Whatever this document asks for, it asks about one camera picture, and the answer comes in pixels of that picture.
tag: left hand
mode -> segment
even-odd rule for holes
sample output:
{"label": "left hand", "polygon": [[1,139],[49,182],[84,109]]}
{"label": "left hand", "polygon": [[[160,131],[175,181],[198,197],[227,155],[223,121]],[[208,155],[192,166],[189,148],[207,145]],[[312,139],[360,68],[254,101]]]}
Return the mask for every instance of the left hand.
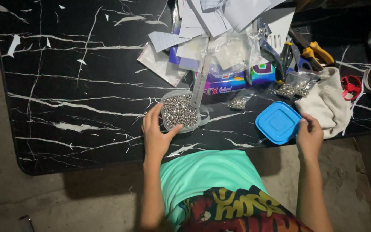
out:
{"label": "left hand", "polygon": [[143,129],[144,146],[146,148],[144,163],[152,162],[161,164],[162,158],[168,151],[171,140],[183,128],[183,125],[178,124],[167,134],[161,133],[160,126],[158,125],[158,115],[162,106],[162,103],[158,103],[143,118],[141,128]]}

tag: hand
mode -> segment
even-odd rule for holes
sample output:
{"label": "hand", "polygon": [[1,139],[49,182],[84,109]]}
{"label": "hand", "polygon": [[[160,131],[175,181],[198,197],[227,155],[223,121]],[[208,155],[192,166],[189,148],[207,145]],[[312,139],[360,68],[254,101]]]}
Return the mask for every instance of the hand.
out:
{"label": "hand", "polygon": [[297,134],[297,146],[301,161],[318,162],[320,147],[323,142],[323,130],[317,119],[306,113],[300,113],[300,128]]}
{"label": "hand", "polygon": [[158,125],[158,115],[162,106],[162,103],[158,103],[143,118],[141,128],[143,129],[144,146],[146,148],[144,163],[158,163],[160,165],[162,158],[168,151],[171,140],[183,128],[183,125],[178,124],[167,134],[161,133]]}

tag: blue plastic lid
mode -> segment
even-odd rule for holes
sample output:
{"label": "blue plastic lid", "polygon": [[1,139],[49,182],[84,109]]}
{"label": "blue plastic lid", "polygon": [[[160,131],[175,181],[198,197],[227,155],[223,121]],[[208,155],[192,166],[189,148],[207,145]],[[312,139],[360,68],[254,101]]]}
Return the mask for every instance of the blue plastic lid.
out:
{"label": "blue plastic lid", "polygon": [[257,116],[255,125],[269,140],[281,145],[296,136],[301,118],[286,103],[275,102]]}

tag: person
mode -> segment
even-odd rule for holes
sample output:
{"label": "person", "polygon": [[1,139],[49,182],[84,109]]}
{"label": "person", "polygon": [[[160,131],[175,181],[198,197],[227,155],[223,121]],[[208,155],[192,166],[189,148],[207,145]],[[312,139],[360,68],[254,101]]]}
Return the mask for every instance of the person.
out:
{"label": "person", "polygon": [[162,104],[143,118],[145,159],[141,228],[144,231],[333,231],[323,201],[318,153],[323,131],[302,113],[296,216],[268,195],[244,151],[199,151],[161,165],[182,125],[160,132]]}

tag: grid paper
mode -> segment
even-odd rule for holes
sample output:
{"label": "grid paper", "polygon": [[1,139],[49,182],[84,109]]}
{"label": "grid paper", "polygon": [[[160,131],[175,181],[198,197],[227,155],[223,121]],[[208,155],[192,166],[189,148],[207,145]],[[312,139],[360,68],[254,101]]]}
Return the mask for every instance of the grid paper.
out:
{"label": "grid paper", "polygon": [[223,4],[225,4],[226,7],[231,6],[231,0],[200,0],[200,3],[203,10],[218,8]]}
{"label": "grid paper", "polygon": [[156,52],[160,52],[166,48],[190,40],[187,38],[180,38],[179,35],[159,31],[153,31],[148,36],[150,37]]}

